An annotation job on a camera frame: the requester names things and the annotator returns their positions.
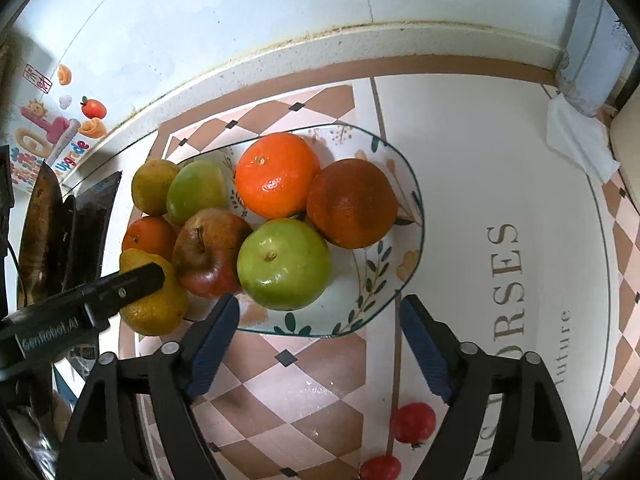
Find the green apple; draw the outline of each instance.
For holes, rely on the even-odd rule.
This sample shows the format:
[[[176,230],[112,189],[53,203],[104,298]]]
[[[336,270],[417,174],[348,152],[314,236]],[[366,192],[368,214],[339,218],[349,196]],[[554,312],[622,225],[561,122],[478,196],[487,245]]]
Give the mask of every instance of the green apple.
[[[271,310],[297,310],[313,303],[331,278],[331,254],[309,225],[271,220],[250,234],[238,254],[242,288]]]
[[[209,207],[226,208],[226,183],[220,167],[210,160],[194,160],[180,170],[166,194],[169,220],[178,225]]]

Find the red apple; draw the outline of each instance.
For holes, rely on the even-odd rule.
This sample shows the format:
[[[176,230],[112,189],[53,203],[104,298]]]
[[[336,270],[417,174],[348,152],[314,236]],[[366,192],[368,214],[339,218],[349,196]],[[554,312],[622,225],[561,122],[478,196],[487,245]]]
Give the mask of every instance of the red apple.
[[[236,263],[251,226],[224,209],[203,209],[182,227],[174,247],[174,271],[184,288],[203,298],[241,290]]]

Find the tangerine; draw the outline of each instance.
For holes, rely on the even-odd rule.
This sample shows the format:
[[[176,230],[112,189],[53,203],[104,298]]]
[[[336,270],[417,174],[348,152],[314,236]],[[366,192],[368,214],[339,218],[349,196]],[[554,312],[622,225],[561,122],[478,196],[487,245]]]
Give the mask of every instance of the tangerine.
[[[256,140],[236,167],[238,195],[254,213],[269,220],[303,212],[320,160],[301,137],[287,132]]]
[[[122,251],[139,249],[162,256],[170,262],[177,236],[171,224],[161,216],[143,216],[127,228],[122,240]]]
[[[376,243],[391,229],[398,200],[382,170],[366,160],[344,158],[316,176],[306,213],[333,245],[360,249]]]

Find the fruit bowl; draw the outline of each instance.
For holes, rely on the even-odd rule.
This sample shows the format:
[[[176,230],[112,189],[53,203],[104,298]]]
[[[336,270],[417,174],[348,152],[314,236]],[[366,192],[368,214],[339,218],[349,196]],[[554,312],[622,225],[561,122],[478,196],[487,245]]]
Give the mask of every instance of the fruit bowl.
[[[309,337],[343,336],[365,326],[394,302],[414,275],[425,233],[420,187],[411,166],[398,150],[357,126],[322,124],[291,133],[308,142],[318,154],[323,168],[335,160],[353,157],[376,164],[396,194],[398,217],[391,231],[372,246],[347,250],[329,244],[333,264],[331,283],[305,308],[293,312],[268,310],[244,292],[239,293],[240,330]],[[256,140],[236,142],[179,163],[182,168],[194,160],[208,159],[223,168],[228,208],[253,228],[266,220],[244,206],[236,190],[234,175],[240,156]],[[190,296],[185,319],[203,319],[216,300]]]

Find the yellow citrus fruit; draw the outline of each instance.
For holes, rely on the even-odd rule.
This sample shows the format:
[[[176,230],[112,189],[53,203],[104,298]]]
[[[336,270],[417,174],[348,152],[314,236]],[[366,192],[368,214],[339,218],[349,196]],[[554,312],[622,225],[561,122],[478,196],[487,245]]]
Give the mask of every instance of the yellow citrus fruit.
[[[120,310],[122,320],[142,335],[164,335],[173,332],[187,312],[187,291],[175,277],[174,268],[162,256],[139,249],[127,249],[120,255],[120,272],[155,263],[164,270],[160,290],[129,303]]]
[[[148,160],[138,168],[131,181],[134,205],[149,216],[166,213],[166,194],[180,168],[170,160]]]

